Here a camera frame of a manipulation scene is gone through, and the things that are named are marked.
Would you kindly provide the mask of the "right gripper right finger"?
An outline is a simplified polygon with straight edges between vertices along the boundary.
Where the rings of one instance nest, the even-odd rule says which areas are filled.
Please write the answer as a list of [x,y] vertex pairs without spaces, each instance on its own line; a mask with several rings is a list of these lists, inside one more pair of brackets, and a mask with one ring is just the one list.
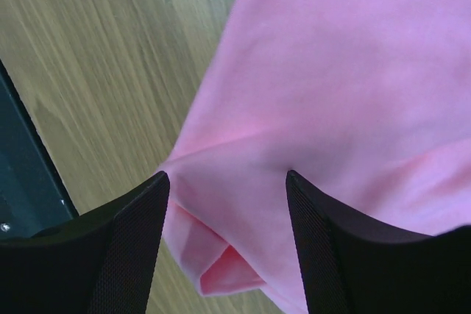
[[286,192],[310,313],[468,313],[470,227],[430,236],[374,219],[295,171]]

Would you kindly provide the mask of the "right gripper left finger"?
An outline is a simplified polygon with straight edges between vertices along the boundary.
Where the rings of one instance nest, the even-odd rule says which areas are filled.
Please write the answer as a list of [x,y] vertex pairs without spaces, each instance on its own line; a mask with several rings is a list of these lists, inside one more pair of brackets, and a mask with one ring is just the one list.
[[2,313],[145,313],[169,200],[160,171],[101,207],[1,242]]

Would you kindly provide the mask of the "pink t shirt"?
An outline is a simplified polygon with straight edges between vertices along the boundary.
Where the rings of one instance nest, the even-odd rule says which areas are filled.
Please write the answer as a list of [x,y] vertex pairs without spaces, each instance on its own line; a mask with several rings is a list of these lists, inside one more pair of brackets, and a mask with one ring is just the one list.
[[470,222],[470,0],[236,0],[162,168],[197,292],[305,313],[288,171],[404,229]]

